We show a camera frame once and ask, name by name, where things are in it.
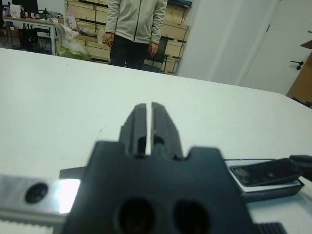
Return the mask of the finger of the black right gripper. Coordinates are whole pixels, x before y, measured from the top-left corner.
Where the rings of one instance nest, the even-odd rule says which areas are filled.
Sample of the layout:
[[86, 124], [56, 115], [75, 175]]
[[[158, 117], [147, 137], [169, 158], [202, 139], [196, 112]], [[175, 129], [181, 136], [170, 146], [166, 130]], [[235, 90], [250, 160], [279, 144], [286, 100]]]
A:
[[312, 182], [312, 156], [292, 155], [289, 157], [303, 171], [303, 177]]

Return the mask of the person right hand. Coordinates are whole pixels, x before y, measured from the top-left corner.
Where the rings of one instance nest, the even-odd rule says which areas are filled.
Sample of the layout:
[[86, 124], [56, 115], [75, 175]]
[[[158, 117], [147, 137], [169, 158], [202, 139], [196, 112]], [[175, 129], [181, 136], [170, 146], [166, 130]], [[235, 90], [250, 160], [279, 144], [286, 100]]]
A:
[[106, 43], [110, 48], [113, 46], [114, 37], [115, 37], [115, 34], [114, 34], [114, 33], [106, 33], [106, 34], [105, 34], [105, 43]]

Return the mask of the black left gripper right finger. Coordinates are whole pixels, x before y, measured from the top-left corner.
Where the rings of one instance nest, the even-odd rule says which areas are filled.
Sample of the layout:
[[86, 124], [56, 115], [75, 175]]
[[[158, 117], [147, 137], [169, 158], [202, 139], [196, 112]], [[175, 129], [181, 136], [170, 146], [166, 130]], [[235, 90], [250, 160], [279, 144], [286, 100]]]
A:
[[151, 151], [156, 145], [162, 145], [165, 155], [171, 159], [182, 160], [183, 152], [179, 132], [166, 111], [165, 106], [152, 102]]

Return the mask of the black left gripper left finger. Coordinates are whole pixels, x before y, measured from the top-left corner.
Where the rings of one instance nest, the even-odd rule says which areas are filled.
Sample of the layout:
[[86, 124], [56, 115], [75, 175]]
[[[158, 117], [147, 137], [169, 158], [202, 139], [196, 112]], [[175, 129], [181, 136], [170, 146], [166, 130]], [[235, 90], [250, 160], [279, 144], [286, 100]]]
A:
[[125, 146], [126, 155], [145, 155], [147, 141], [147, 108], [136, 105], [121, 126], [119, 142]]

